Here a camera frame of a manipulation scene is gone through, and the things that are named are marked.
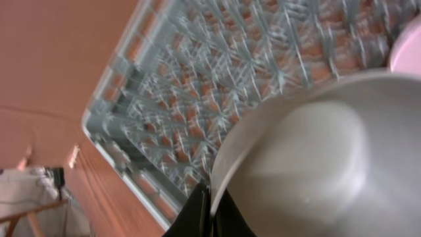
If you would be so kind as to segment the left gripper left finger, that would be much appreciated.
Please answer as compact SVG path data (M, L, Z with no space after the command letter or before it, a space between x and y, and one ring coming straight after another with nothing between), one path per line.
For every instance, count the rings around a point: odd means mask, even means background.
M210 199L207 185L196 185L176 220L162 237L209 236Z

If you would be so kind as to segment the grey-green bowl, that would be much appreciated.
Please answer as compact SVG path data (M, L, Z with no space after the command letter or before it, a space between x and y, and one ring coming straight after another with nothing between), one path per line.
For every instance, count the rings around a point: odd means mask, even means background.
M420 78L374 71L274 97L222 142L228 192L257 236L419 236Z

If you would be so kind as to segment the pink small bowl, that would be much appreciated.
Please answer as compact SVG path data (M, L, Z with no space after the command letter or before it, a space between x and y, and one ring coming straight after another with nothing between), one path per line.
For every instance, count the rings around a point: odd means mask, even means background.
M399 34L389 56L389 70L420 76L420 15Z

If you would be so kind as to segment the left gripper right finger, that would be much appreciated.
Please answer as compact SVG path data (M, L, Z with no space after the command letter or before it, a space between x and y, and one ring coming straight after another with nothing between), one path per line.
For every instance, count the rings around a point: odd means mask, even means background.
M214 237L256 237L226 190L213 222Z

